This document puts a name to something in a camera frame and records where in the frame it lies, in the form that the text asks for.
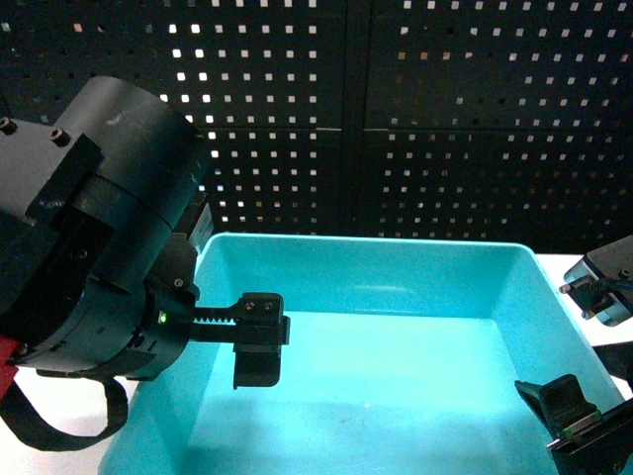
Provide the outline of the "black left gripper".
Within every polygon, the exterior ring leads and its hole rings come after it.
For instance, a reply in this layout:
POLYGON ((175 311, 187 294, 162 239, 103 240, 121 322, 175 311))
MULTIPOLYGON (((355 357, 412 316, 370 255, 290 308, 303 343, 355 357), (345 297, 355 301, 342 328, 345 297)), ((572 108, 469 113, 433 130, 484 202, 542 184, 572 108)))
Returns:
POLYGON ((277 293, 244 293, 226 308, 197 308, 198 252, 183 233, 172 234, 144 280, 145 309, 131 344, 130 380, 151 381, 171 366, 190 339, 233 345, 232 386, 270 388, 281 377, 282 348, 291 319, 277 293))

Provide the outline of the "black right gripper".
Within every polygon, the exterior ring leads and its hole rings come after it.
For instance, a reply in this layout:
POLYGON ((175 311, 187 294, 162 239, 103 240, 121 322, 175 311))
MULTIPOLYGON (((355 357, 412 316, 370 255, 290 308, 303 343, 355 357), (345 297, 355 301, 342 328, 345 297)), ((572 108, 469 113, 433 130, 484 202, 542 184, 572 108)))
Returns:
POLYGON ((576 375, 514 388, 552 436, 548 451, 560 474, 621 474, 632 455, 632 402, 607 412, 590 403, 576 375))

